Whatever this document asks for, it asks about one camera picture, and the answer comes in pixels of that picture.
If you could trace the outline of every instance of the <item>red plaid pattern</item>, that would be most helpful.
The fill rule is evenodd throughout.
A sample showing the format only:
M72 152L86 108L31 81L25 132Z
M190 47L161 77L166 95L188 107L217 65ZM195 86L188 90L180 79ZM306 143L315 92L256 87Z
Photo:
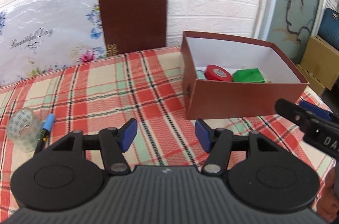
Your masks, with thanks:
M148 50L86 63L33 77L0 89L0 222L18 209L10 191L11 174L33 154L20 151L5 135L11 115L30 107L41 119L56 117L50 142L69 131L96 134L109 126L138 121L138 134L125 157L131 166L201 165L207 157L194 134L194 121L185 119L180 51L175 47ZM307 88L301 99L326 105ZM235 134L257 130L319 174L321 181L333 160L302 142L302 132L280 116L207 120L212 128L224 127ZM100 153L86 157L102 167ZM233 152L229 166L245 158Z

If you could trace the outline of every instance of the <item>blue marker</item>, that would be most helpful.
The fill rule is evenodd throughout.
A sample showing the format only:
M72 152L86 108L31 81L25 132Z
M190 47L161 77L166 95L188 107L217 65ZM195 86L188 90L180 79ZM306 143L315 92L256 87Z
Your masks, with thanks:
M42 126L40 139L38 141L37 147L35 148L34 155L43 150L45 143L50 136L50 131L52 130L54 120L55 116L52 113L47 116L47 119Z

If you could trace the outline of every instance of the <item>clear tape roll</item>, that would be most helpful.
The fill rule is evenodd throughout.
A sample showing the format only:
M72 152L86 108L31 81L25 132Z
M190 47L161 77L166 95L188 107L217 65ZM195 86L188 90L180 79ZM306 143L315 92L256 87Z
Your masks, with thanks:
M6 134L23 151L30 152L38 144L41 126L42 123L34 112L25 107L13 114L6 127Z

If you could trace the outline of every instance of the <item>cartoon drawing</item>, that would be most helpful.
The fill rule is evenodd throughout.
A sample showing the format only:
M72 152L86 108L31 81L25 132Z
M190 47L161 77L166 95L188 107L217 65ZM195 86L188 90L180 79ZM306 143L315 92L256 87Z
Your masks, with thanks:
M286 34L283 41L301 44L311 34L318 9L318 0L288 0L286 4L286 29L277 28Z

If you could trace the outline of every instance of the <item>cardboard box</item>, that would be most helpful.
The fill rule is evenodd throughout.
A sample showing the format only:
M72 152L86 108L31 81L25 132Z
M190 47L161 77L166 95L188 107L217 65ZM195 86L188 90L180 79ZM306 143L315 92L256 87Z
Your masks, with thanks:
M339 51L321 37L310 37L300 65L331 90L339 77Z
M297 65L299 71L304 75L306 80L310 83L310 88L319 96L324 94L326 90L326 86L324 86L321 82L319 82L312 74L308 73L304 68L302 68L299 64Z
M274 105L278 99L296 102L308 85L292 61L270 42L223 34L184 32L181 53L182 88L188 120L275 114ZM218 65L228 72L244 65L259 68L272 83L197 79L196 67L209 64Z

